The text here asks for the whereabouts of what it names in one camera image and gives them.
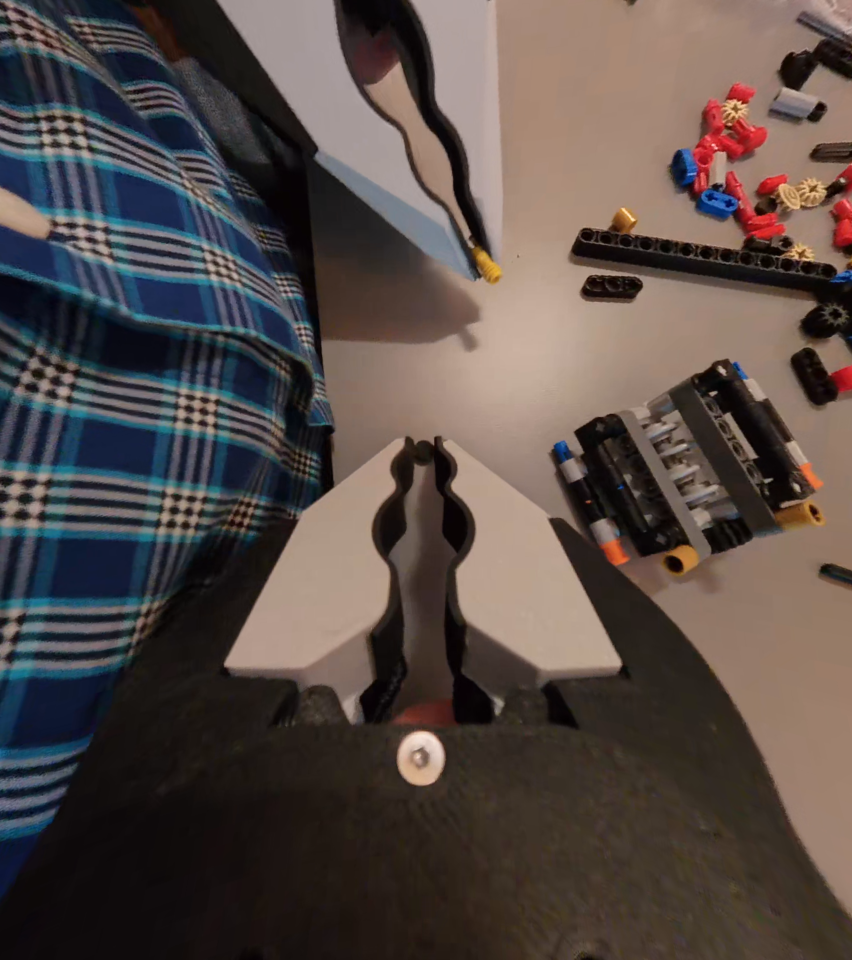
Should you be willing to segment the pile of lego pieces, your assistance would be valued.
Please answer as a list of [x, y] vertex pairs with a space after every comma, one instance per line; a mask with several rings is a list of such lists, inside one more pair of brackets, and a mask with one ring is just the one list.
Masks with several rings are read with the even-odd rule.
[[[820, 271], [825, 285], [816, 295], [816, 306], [801, 320], [800, 331], [810, 341], [840, 338], [852, 354], [852, 140], [821, 142], [811, 150], [812, 162], [842, 164], [830, 181], [814, 176], [791, 180], [777, 174], [749, 191], [728, 165], [752, 156], [768, 139], [768, 130], [750, 118], [755, 94], [753, 87], [737, 82], [724, 100], [707, 102], [696, 146], [672, 157], [672, 180], [695, 200], [699, 212], [739, 224], [744, 233], [739, 259], [744, 265], [770, 270], [780, 262], [784, 271]], [[848, 259], [847, 268], [836, 272], [829, 264], [820, 265], [809, 246], [791, 239], [784, 221], [789, 214], [823, 208], [827, 202], [832, 202], [832, 245]], [[793, 354], [791, 366], [816, 406], [852, 392], [852, 365], [828, 371], [812, 346]]]

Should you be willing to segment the blue plaid shirt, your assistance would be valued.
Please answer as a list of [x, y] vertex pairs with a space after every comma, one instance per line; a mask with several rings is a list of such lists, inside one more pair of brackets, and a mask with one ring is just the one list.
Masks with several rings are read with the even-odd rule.
[[282, 221], [123, 2], [0, 2], [0, 901], [174, 605], [321, 494]]

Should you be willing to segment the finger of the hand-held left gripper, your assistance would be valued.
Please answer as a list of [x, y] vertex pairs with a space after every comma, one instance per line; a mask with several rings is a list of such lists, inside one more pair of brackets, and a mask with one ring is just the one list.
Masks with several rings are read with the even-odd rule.
[[436, 222], [409, 238], [436, 261], [496, 259], [504, 177], [496, 2], [398, 2], [408, 102], [397, 103], [411, 174]]
[[[420, 249], [408, 235], [416, 227], [431, 235], [436, 222], [396, 121], [397, 104], [408, 103], [397, 4], [221, 2], [310, 138], [316, 163]], [[472, 261], [438, 262], [480, 280]]]

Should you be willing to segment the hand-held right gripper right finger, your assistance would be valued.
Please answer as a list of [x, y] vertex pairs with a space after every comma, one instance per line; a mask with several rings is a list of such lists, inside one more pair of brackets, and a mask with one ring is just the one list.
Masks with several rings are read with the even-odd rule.
[[552, 518], [455, 441], [434, 440], [446, 658], [458, 704], [608, 678], [623, 661]]

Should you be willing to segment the partly built lego engine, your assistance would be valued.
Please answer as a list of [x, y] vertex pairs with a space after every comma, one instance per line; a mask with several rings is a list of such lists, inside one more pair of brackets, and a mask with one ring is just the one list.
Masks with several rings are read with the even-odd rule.
[[645, 404], [552, 446], [592, 541], [620, 567], [657, 558], [674, 577], [825, 515], [821, 482], [757, 381], [720, 359]]

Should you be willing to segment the short black lego beam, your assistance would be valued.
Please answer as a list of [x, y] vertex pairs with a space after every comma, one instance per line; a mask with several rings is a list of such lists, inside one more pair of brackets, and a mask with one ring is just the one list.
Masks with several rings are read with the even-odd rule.
[[644, 282], [631, 274], [589, 274], [580, 289], [586, 300], [632, 303], [642, 293]]

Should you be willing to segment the long black lego beam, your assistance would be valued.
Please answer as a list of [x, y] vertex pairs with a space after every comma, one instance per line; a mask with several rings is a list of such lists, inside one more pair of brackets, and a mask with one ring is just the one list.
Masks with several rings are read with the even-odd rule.
[[787, 256], [780, 246], [768, 241], [730, 247], [585, 227], [576, 234], [571, 257], [803, 292], [819, 298], [841, 289], [835, 284], [839, 271], [832, 264]]

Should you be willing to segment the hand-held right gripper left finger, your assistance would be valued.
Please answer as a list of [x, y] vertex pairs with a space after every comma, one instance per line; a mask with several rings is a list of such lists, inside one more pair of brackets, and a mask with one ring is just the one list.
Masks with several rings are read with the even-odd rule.
[[407, 676], [400, 580], [416, 444], [398, 438], [305, 510], [225, 659], [235, 677], [391, 707]]

